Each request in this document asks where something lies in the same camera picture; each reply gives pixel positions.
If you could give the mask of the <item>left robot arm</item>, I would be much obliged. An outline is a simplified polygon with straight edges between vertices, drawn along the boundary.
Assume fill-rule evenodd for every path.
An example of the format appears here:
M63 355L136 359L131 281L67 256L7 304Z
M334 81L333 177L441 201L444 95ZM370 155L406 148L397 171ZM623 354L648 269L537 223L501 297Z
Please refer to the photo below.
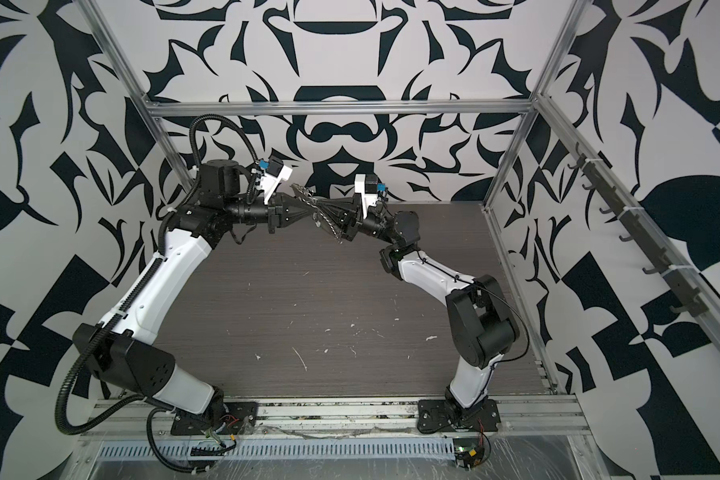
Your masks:
M270 232L319 213L320 198L294 185L289 194L278 186L289 167L277 159L244 167L233 160L197 166L187 197L158 230L157 250L145 270L96 325L82 325L73 335L79 352L59 392L55 416L60 429L81 432L66 417L69 396L84 371L120 387L127 397L96 417L96 422L135 401L216 426L225 413L223 392L182 369L174 355L155 346L165 317L194 271L237 225L264 225Z

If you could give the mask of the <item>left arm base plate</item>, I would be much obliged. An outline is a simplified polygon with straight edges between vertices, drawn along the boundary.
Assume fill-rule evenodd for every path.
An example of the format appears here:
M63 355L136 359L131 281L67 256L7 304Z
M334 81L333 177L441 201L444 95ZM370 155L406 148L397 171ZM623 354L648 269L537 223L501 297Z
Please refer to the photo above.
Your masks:
M205 412L192 414L179 410L170 433L173 436L204 434L213 429L218 435L239 434L256 425L259 404L255 401L212 403Z

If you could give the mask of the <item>metal key organizer plate with rings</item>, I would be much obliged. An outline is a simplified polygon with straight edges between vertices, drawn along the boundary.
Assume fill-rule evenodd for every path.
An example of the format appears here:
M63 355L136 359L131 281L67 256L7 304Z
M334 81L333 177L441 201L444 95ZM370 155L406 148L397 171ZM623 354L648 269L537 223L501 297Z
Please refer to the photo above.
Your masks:
M342 230L331 217L328 207L325 205L325 198L317 196L312 189L299 184L292 184L291 189L295 198L312 212L315 225L342 244L344 241Z

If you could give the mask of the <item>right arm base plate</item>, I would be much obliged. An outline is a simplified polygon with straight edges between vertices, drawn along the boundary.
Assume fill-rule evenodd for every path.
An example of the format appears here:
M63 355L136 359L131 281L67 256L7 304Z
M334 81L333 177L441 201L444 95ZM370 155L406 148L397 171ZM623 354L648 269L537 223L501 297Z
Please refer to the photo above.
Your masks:
M501 417L497 403L485 398L462 408L455 400L419 400L417 430L425 435L461 430L497 432Z

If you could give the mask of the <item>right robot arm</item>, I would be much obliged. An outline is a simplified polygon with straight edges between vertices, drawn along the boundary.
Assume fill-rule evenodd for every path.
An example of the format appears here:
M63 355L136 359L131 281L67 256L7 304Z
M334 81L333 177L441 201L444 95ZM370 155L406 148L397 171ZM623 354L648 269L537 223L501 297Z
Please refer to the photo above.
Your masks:
M521 334L511 305L491 276L473 277L433 260L418 245L420 219L414 211L390 211L382 203L363 207L358 199L319 200L315 221L339 240L362 233L387 243L380 251L384 270L442 303L460 356L446 390L451 408L462 414L487 399L497 365Z

